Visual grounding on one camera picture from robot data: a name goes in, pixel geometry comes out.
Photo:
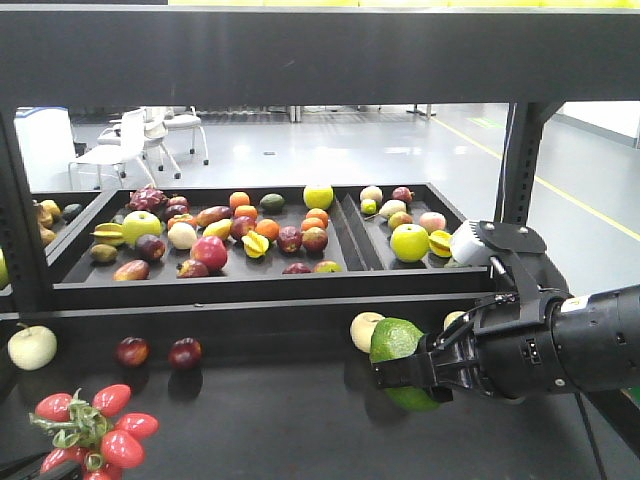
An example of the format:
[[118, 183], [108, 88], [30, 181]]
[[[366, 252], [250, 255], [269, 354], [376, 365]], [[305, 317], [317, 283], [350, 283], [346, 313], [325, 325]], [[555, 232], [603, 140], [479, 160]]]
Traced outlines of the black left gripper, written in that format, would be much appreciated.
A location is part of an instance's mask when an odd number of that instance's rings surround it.
[[80, 464], [61, 449], [29, 455], [1, 464], [2, 479], [81, 479]]

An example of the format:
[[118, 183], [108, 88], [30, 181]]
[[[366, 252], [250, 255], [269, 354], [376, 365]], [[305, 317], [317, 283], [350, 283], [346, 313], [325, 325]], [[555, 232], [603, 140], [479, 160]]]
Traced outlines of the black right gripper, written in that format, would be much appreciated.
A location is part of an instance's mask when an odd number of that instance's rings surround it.
[[546, 243], [530, 227], [479, 221], [480, 237], [492, 250], [488, 266], [502, 292], [422, 340], [421, 353], [373, 362], [377, 386], [418, 388], [438, 403], [451, 402], [453, 388], [509, 400], [574, 391], [552, 320], [569, 289]]

